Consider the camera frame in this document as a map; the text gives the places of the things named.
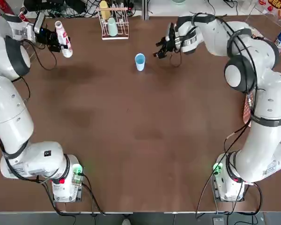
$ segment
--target power cord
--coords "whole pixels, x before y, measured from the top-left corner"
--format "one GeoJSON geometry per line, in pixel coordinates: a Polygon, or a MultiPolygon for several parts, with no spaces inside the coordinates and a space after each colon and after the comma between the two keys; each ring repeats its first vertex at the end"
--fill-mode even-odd
{"type": "Polygon", "coordinates": [[[176,214],[174,214],[173,225],[175,225],[175,221],[176,221],[176,214]]]}
{"type": "Polygon", "coordinates": [[[230,8],[234,8],[235,6],[235,2],[236,2],[236,15],[238,15],[238,9],[237,9],[237,6],[238,6],[238,2],[237,0],[223,0],[230,8]]]}
{"type": "Polygon", "coordinates": [[[208,4],[212,7],[213,11],[214,11],[214,15],[215,15],[215,9],[214,6],[210,3],[210,0],[207,0],[208,4]]]}
{"type": "Polygon", "coordinates": [[[257,225],[258,224],[258,219],[257,219],[257,216],[254,215],[254,216],[252,216],[252,222],[251,223],[248,223],[248,222],[245,222],[245,221],[237,221],[237,222],[234,223],[234,225],[236,225],[238,223],[257,225]]]}
{"type": "Polygon", "coordinates": [[[34,51],[34,53],[35,53],[35,55],[36,55],[36,58],[37,58],[39,64],[41,65],[41,67],[42,67],[43,69],[45,69],[45,70],[47,70],[47,71],[50,71],[50,70],[53,70],[53,69],[56,68],[56,66],[57,66],[57,59],[56,59],[54,53],[53,53],[52,51],[50,51],[50,49],[49,49],[48,47],[47,47],[47,48],[48,48],[49,52],[52,54],[52,56],[54,57],[54,60],[55,60],[55,64],[54,64],[54,66],[53,66],[52,68],[46,68],[46,67],[43,66],[43,64],[41,63],[41,61],[40,61],[40,59],[39,59],[39,57],[38,57],[38,55],[37,55],[37,51],[36,51],[36,48],[38,48],[37,46],[35,46],[35,45],[34,45],[31,41],[29,41],[29,40],[23,40],[23,42],[28,43],[28,44],[32,47],[32,49],[33,49],[33,51],[34,51]]]}

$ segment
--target paper cup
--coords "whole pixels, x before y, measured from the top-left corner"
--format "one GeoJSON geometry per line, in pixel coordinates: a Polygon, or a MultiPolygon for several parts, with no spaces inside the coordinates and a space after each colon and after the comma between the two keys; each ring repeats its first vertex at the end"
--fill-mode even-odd
{"type": "Polygon", "coordinates": [[[135,64],[138,71],[142,71],[145,67],[146,57],[143,53],[138,53],[135,56],[135,64]]]}

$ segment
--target bottle with red label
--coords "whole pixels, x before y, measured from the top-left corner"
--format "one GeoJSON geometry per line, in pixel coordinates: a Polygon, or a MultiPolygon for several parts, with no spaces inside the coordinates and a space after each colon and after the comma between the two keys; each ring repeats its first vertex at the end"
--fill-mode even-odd
{"type": "Polygon", "coordinates": [[[0,9],[4,13],[14,15],[14,12],[12,11],[11,7],[8,5],[8,3],[5,0],[0,0],[0,9]]]}

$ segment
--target snack package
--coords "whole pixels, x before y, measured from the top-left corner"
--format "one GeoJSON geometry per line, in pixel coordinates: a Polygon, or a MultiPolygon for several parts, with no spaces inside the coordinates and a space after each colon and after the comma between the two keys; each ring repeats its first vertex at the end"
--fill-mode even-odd
{"type": "Polygon", "coordinates": [[[258,3],[270,14],[281,19],[281,0],[258,0],[258,3]]]}

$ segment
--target white bottle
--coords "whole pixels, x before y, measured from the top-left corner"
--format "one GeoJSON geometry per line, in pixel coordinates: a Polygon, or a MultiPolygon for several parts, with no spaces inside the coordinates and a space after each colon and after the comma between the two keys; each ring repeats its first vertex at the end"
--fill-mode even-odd
{"type": "Polygon", "coordinates": [[[55,28],[56,28],[58,42],[61,45],[67,45],[67,49],[62,46],[61,51],[66,58],[70,58],[73,54],[73,50],[72,50],[72,46],[71,46],[69,37],[68,37],[61,21],[55,22],[55,28]]]}

